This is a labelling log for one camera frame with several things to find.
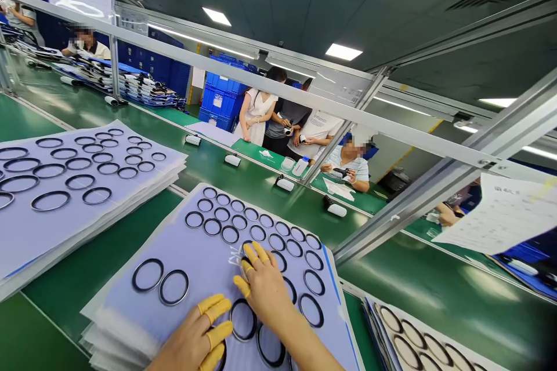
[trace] stack of sheets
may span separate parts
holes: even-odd
[[[120,121],[0,144],[0,301],[172,184],[187,155]]]

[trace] woman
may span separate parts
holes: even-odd
[[[284,83],[288,75],[282,68],[271,67],[265,77]],[[247,90],[240,110],[240,123],[236,126],[234,134],[241,136],[246,142],[262,146],[265,137],[265,122],[271,118],[278,99],[277,96],[268,92],[254,88]]]

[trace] stacked trays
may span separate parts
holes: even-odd
[[[292,302],[344,369],[363,371],[331,252],[315,235],[203,183],[82,310],[93,322],[81,341],[91,365],[144,369],[191,308],[223,293],[233,308],[220,320],[231,318],[234,332],[216,369],[297,369],[232,281],[252,241],[274,253]]]
[[[387,371],[503,371],[404,311],[366,298],[368,325]]]
[[[120,121],[0,144],[0,301],[172,184],[185,158]]]

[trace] white t-shirt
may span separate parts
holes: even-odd
[[[305,135],[306,138],[314,137],[315,139],[326,139],[327,136],[335,136],[342,125],[342,119],[331,116],[321,110],[313,110],[309,115],[308,121],[303,126],[300,134]],[[288,142],[288,148],[297,153],[301,157],[312,158],[319,152],[321,145],[311,144],[295,147],[292,139]]]

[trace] white cloth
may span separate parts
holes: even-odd
[[[342,119],[331,116],[321,110],[313,110],[309,116],[308,121],[303,126],[300,134],[305,135],[306,138],[313,137],[315,139],[326,139],[327,136],[335,136],[342,125]],[[301,157],[309,157],[313,159],[316,153],[319,152],[321,145],[311,144],[295,147],[292,139],[288,142],[288,148],[292,152],[297,153]]]
[[[269,111],[271,105],[279,99],[278,96],[269,94],[267,100],[263,101],[261,92],[258,89],[253,88],[246,91],[245,94],[249,95],[251,98],[248,111],[245,113],[246,121],[256,117],[265,116]],[[263,138],[265,136],[265,122],[259,122],[252,125],[250,128],[248,128],[248,133],[251,143],[262,146]],[[240,125],[240,123],[238,123],[238,125],[236,126],[234,134],[240,137],[244,137],[244,132],[242,131],[242,126]]]

